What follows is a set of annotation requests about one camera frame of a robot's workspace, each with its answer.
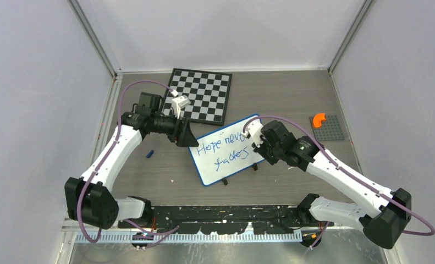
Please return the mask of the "whiteboard with blue frame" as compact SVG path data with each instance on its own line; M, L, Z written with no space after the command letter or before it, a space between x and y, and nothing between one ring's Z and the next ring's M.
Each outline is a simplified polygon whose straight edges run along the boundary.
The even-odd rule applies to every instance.
M212 185L264 161L262 156L253 152L253 141L242 134L245 123L258 116L247 116L200 136L197 139L199 145L189 147L191 159L204 186Z

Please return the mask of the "blue marker cap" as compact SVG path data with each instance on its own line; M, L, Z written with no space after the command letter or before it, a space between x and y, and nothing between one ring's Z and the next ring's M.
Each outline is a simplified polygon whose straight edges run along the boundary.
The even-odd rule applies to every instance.
M154 154L154 150L151 150L147 155L146 158L151 158L151 156Z

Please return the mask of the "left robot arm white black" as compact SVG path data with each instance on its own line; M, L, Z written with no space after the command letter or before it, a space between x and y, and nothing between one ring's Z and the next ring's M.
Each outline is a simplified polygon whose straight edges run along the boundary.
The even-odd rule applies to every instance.
M132 110L121 115L112 138L91 167L79 178L66 181L64 191L71 220L105 230L125 219L140 228L152 223L149 200L136 196L115 199L111 190L123 165L146 135L164 134L178 147L198 146L189 118L181 116L191 102L185 95L172 94L172 113L164 115L159 110L162 96L141 93Z

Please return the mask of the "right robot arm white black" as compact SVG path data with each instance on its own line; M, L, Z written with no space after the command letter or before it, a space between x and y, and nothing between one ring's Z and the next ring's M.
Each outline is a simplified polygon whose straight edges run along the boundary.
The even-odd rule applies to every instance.
M353 203L308 194L298 205L298 219L311 226L334 222L360 230L374 244L392 249L411 220L412 196L403 188L393 191L381 186L338 160L313 137L296 138L285 125L273 120L265 125L246 123L244 136L252 139L254 152L269 164L283 161L314 175L350 198Z

